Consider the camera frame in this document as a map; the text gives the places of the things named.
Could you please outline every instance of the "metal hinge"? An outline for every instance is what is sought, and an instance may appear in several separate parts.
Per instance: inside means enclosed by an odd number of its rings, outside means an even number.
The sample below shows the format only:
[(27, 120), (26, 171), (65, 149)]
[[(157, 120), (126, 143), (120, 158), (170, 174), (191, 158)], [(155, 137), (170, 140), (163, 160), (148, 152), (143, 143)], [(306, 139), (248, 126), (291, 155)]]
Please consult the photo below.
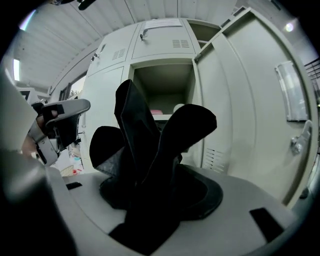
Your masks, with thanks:
[(311, 137), (311, 132), (312, 132), (312, 122), (310, 120), (307, 120), (304, 123), (304, 127), (301, 135), (293, 137), (291, 139), (290, 148), (294, 155), (298, 155), (303, 151), (303, 149), (305, 148), (305, 146), (307, 145), (307, 142)]
[(197, 56), (194, 57), (194, 62), (197, 63), (201, 57), (202, 53), (199, 53)]

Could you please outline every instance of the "locker compartment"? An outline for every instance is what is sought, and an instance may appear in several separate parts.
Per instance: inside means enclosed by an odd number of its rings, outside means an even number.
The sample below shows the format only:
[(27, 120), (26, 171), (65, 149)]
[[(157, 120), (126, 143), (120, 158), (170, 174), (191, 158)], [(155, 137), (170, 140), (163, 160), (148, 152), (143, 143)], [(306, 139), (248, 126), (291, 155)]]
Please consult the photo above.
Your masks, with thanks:
[(133, 82), (145, 98), (150, 110), (172, 115), (177, 104), (196, 102), (192, 64), (156, 65), (134, 70)]
[[(178, 104), (201, 105), (192, 64), (167, 64), (137, 68), (133, 82), (146, 100), (150, 110), (162, 111), (153, 115), (161, 131)], [(202, 141), (182, 153), (182, 164), (200, 167)]]

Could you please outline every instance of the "black rectangular slot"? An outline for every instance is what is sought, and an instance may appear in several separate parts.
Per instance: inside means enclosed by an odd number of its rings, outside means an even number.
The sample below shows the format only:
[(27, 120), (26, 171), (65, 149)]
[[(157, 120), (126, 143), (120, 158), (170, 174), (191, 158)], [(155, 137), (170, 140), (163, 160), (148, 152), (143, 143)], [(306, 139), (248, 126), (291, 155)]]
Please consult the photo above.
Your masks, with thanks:
[(284, 231), (265, 208), (251, 210), (250, 214), (268, 243)]
[(72, 182), (72, 183), (67, 184), (67, 185), (66, 185), (66, 188), (67, 188), (68, 190), (73, 190), (73, 189), (78, 188), (78, 187), (81, 187), (81, 186), (82, 186), (82, 184), (79, 183), (79, 182)]

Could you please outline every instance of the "black fabric bag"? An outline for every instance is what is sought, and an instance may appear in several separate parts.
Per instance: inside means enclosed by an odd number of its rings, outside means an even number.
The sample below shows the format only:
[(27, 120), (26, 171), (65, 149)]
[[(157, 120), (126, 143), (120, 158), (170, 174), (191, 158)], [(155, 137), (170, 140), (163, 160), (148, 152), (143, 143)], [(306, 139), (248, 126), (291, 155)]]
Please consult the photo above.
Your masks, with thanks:
[(150, 255), (180, 221), (203, 219), (222, 201), (215, 181), (179, 164), (181, 152), (217, 128), (216, 117), (187, 104), (160, 133), (131, 80), (117, 89), (114, 114), (120, 129), (100, 127), (90, 144), (93, 167), (111, 176), (101, 184), (101, 195), (112, 207), (127, 210), (124, 223), (109, 235)]

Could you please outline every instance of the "ceiling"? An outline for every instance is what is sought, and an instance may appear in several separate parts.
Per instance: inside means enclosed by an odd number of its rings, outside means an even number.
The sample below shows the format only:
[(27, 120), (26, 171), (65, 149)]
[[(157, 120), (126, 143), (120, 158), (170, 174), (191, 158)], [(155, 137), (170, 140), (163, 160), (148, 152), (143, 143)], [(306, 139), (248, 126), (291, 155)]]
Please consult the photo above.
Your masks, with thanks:
[(20, 83), (48, 89), (77, 55), (107, 34), (151, 19), (189, 18), (223, 23), (237, 0), (96, 0), (84, 11), (73, 1), (45, 4), (17, 36)]

